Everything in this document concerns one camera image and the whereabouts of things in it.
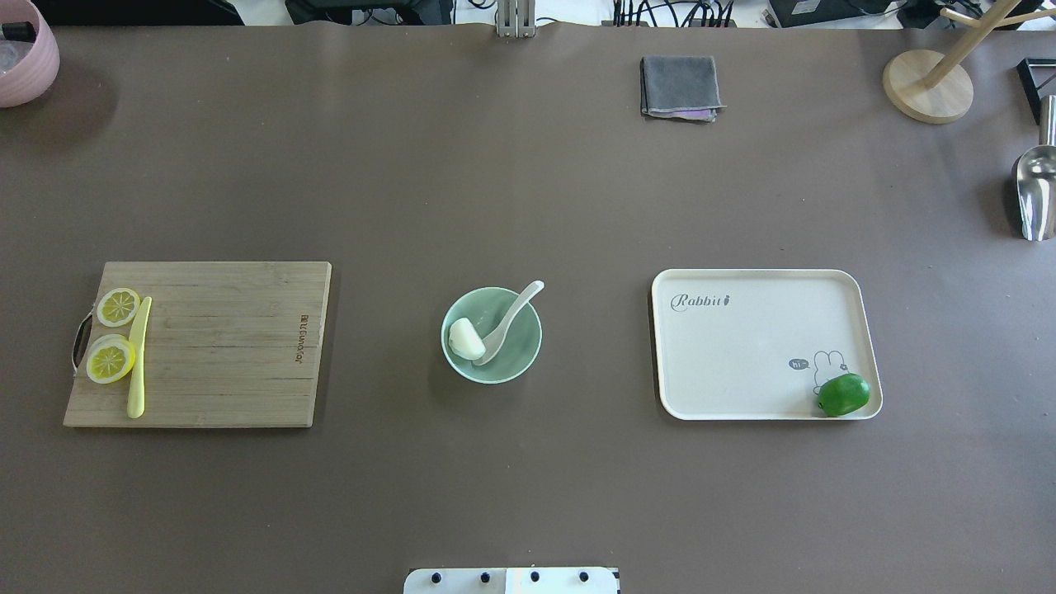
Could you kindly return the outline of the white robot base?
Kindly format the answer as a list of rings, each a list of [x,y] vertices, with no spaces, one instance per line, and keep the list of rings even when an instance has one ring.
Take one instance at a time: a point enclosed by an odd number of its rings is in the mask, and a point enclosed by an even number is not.
[[[619,570],[600,565],[418,568],[403,593],[620,593]]]

